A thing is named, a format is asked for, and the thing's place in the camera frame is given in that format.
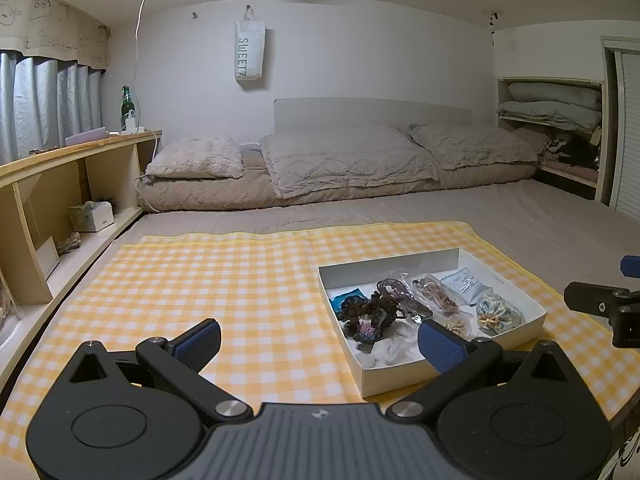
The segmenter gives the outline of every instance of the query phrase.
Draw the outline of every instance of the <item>sliding door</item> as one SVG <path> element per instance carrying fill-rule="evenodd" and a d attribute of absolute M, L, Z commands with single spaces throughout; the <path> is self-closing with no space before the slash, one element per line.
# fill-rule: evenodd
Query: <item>sliding door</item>
<path fill-rule="evenodd" d="M 616 51 L 618 150 L 610 206 L 640 222 L 640 52 Z"/>

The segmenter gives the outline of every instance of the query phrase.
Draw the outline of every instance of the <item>gingham tablecloth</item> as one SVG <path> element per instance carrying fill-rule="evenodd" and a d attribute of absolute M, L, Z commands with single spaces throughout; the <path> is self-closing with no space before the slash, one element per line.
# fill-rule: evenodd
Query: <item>gingham tablecloth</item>
<path fill-rule="evenodd" d="M 461 222 L 144 237 L 122 246 L 47 330 L 0 416 L 0 455 L 30 463 L 28 423 L 81 342 L 132 349 L 153 335 L 172 338 L 206 317 L 218 320 L 223 342 L 201 375 L 254 410 L 265 401 L 359 402 L 322 300 L 318 267 L 456 247 L 543 305 L 542 337 L 560 343 L 607 417 L 622 409 L 640 387 L 640 355 L 614 349 L 606 329 L 569 311 L 556 291 Z"/>

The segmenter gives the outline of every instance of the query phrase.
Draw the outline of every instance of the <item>headboard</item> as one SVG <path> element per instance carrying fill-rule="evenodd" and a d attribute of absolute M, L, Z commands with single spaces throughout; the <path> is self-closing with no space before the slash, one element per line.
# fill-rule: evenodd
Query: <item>headboard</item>
<path fill-rule="evenodd" d="M 471 124 L 471 110 L 451 106 L 360 97 L 302 97 L 273 103 L 276 133 L 313 133 L 363 124 Z"/>

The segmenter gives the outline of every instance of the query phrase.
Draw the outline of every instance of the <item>blue packet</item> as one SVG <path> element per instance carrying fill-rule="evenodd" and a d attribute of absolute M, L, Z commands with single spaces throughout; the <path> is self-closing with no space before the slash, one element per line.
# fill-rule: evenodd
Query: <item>blue packet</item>
<path fill-rule="evenodd" d="M 346 300 L 349 296 L 359 296 L 360 298 L 364 298 L 365 300 L 369 299 L 360 291 L 359 288 L 356 288 L 351 292 L 345 292 L 344 294 L 341 294 L 340 296 L 336 296 L 335 298 L 331 298 L 329 300 L 329 303 L 331 303 L 331 308 L 334 310 L 336 314 L 342 311 L 340 306 L 342 305 L 342 302 Z"/>

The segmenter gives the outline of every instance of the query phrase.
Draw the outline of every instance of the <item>green bottle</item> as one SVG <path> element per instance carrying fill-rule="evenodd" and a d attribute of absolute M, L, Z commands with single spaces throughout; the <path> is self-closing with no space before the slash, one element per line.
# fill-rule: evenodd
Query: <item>green bottle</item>
<path fill-rule="evenodd" d="M 131 99 L 131 90 L 129 90 L 128 86 L 122 87 L 122 108 L 121 108 L 121 116 L 120 116 L 120 124 L 122 126 L 122 131 L 126 128 L 127 119 L 136 116 L 136 107 L 133 105 L 133 101 Z"/>

